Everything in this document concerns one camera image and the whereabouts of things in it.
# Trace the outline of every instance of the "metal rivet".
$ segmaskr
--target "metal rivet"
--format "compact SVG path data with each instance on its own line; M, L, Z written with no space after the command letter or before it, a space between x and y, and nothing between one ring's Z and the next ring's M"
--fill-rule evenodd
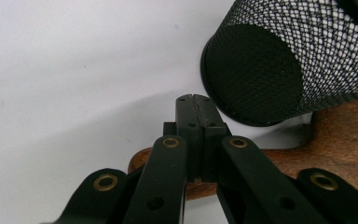
M336 180L321 173L312 174L310 176L310 181L321 189L336 190L338 188Z
M177 147L179 146L179 141L176 138L166 138L162 141L162 145L165 147Z
M103 181L110 181L108 184L104 184ZM105 174L100 175L92 185L98 191L108 191L113 189L118 183L118 178L115 175Z
M248 143L240 138L231 138L229 140L229 143L234 147L247 147Z

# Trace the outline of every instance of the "black bracket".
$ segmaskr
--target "black bracket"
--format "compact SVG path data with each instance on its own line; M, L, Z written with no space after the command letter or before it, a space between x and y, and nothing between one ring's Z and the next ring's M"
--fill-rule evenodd
M229 223L358 223L358 190L321 169L282 174L200 95L176 100L176 122L164 123L145 166L89 175L54 223L183 223L186 183L197 179L218 184Z

